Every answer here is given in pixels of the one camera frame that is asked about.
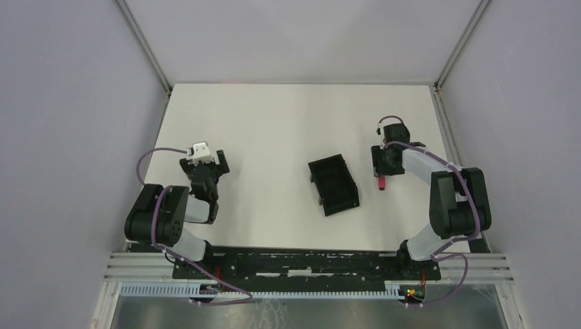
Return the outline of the red handled screwdriver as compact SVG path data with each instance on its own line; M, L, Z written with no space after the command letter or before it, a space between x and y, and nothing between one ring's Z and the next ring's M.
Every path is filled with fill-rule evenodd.
M386 178L383 175L378 176L378 188L380 191L386 189Z

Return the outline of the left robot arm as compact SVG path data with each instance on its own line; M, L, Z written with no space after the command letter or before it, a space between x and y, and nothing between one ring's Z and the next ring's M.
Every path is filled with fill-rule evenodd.
M189 181L188 186L163 186L144 181L140 174L141 162L156 151L184 156L179 164ZM143 188L125 220L126 239L159 248L180 261L206 261L211 257L210 242L189 232L185 225L215 222L219 211L219 180L229 172L224 151L212 152L205 142L187 149L156 147L145 152L136 164Z

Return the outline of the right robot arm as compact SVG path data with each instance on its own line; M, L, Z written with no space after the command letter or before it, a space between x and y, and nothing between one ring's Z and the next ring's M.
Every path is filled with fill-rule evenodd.
M373 174L378 188L388 177L413 173L430 188L429 223L396 251L391 272L403 273L410 265L438 260L440 254L461 241L472 241L491 226L484 173L465 168L433 154L423 143L410 140L403 122L376 129L381 138L371 148Z

